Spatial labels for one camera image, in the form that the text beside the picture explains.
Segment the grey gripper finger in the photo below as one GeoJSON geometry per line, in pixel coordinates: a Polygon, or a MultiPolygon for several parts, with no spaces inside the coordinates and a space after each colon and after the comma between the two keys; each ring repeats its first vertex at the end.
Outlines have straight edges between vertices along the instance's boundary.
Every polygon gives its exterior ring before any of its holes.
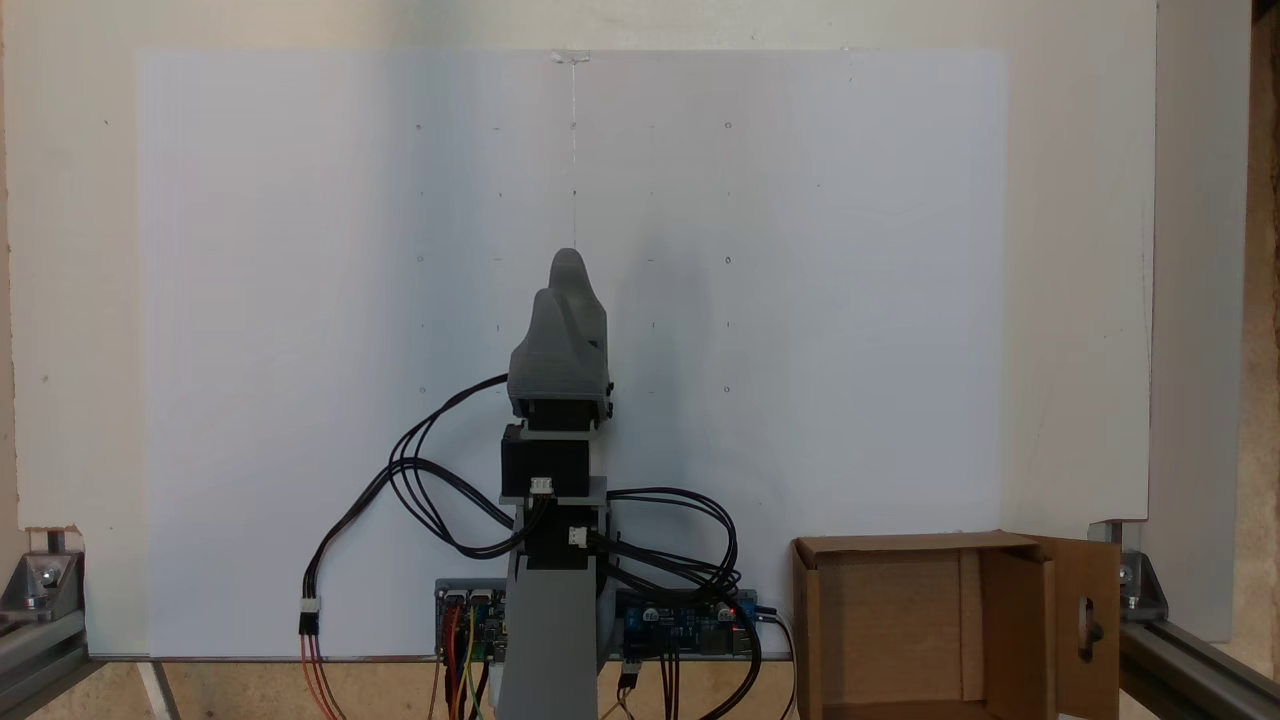
{"type": "Polygon", "coordinates": [[[570,375],[582,389],[609,392],[607,313],[577,250],[556,252],[550,264],[550,290],[559,309],[564,337],[561,355],[572,366],[570,375]]]}
{"type": "Polygon", "coordinates": [[[553,288],[539,290],[529,328],[512,351],[511,395],[571,395],[579,382],[579,327],[568,300],[553,288]]]}

